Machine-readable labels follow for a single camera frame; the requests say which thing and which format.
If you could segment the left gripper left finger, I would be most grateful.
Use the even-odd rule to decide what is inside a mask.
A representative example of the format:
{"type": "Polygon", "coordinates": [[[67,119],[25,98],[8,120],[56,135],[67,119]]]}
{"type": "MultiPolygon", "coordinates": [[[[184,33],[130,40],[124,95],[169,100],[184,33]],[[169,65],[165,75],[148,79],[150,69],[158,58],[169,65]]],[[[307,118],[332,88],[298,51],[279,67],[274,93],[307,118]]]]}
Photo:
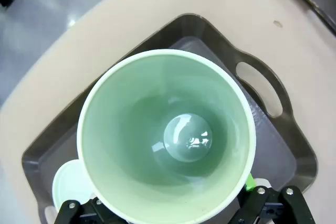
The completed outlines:
{"type": "Polygon", "coordinates": [[[60,224],[122,224],[126,222],[109,210],[98,198],[89,199],[83,205],[76,200],[65,201],[55,220],[55,223],[60,224]]]}

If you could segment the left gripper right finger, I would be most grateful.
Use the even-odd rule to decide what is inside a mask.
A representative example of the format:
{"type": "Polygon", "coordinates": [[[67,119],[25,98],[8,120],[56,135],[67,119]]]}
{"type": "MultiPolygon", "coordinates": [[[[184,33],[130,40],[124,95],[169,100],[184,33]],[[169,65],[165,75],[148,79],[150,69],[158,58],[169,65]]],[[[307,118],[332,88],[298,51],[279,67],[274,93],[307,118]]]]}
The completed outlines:
{"type": "Polygon", "coordinates": [[[265,185],[257,185],[252,175],[238,196],[239,209],[234,214],[234,223],[259,223],[272,220],[274,223],[315,223],[301,190],[286,186],[280,191],[265,185]]]}

